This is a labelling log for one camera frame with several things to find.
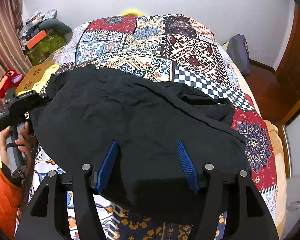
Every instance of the beige bed sheet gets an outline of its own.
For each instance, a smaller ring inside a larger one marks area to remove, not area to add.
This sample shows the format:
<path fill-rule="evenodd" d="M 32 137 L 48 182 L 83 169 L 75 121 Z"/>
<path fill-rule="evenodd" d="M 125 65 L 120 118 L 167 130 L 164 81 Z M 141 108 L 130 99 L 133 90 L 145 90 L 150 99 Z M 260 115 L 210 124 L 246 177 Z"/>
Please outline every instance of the beige bed sheet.
<path fill-rule="evenodd" d="M 244 77 L 241 75 L 237 66 L 232 62 L 232 66 L 234 68 L 235 73 L 238 76 L 239 84 L 241 90 L 249 95 L 253 101 L 254 107 L 257 113 L 261 116 L 258 105 L 253 97 L 253 94 L 245 81 Z M 271 144 L 274 151 L 275 157 L 275 167 L 277 172 L 277 208 L 274 223 L 278 231 L 279 237 L 281 237 L 283 226 L 285 223 L 286 218 L 286 198 L 287 198 L 287 178 L 285 173 L 285 166 L 284 166 L 284 158 L 283 158 L 283 148 L 282 142 L 278 135 L 278 128 L 271 124 L 268 120 L 265 120 L 265 123 L 268 128 Z"/>

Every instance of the mattress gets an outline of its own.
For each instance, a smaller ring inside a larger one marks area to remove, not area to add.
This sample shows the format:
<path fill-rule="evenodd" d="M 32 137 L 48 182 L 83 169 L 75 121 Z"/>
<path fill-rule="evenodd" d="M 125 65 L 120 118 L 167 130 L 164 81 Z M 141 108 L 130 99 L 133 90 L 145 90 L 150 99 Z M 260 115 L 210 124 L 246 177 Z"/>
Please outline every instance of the mattress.
<path fill-rule="evenodd" d="M 94 64 L 154 82 L 183 82 L 212 98 L 229 98 L 236 108 L 232 128 L 247 138 L 252 179 L 281 234 L 286 198 L 281 141 L 276 127 L 261 118 L 245 79 L 208 27 L 181 14 L 98 19 L 74 29 L 56 63 L 60 65 L 56 74 Z M 30 198 L 50 170 L 64 173 L 39 146 Z M 133 214 L 100 195 L 94 199 L 106 237 L 111 240 L 186 240 L 192 228 Z M 71 237 L 79 239 L 72 192 L 67 192 L 67 208 Z M 216 240 L 223 237 L 226 217 L 226 212 L 220 214 Z"/>

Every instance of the person's arm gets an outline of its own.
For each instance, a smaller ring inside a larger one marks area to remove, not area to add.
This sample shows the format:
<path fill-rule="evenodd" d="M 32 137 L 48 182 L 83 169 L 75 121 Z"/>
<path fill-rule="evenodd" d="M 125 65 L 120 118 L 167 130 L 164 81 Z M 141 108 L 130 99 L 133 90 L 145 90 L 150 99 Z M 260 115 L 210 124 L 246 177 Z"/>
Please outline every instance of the person's arm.
<path fill-rule="evenodd" d="M 6 151 L 6 138 L 10 128 L 1 132 L 0 153 L 2 168 L 0 169 L 0 228 L 9 239 L 14 238 L 16 228 L 17 211 L 20 205 L 23 189 L 20 178 L 12 178 L 10 174 L 9 161 Z M 27 163 L 30 163 L 30 138 L 29 124 L 26 122 L 25 129 L 19 132 L 24 138 L 18 139 L 15 143 L 19 150 L 27 156 Z"/>

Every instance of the brown floor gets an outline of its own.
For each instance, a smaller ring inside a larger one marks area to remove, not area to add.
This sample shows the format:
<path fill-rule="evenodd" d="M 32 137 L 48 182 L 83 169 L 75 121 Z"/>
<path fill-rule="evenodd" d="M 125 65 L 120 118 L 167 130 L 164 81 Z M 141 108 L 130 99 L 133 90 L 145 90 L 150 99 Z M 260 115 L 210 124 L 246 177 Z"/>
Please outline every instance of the brown floor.
<path fill-rule="evenodd" d="M 274 74 L 266 69 L 251 65 L 251 72 L 245 77 L 258 104 L 263 119 L 274 125 L 291 110 L 298 101 L 288 88 L 282 87 Z"/>

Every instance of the orange sleeve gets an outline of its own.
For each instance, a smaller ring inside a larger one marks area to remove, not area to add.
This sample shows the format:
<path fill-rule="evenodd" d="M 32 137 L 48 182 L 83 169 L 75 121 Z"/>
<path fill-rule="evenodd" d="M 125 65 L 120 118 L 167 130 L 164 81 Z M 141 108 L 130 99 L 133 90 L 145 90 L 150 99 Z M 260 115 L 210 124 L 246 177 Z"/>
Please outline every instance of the orange sleeve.
<path fill-rule="evenodd" d="M 0 169 L 0 228 L 13 240 L 22 188 L 13 185 Z"/>

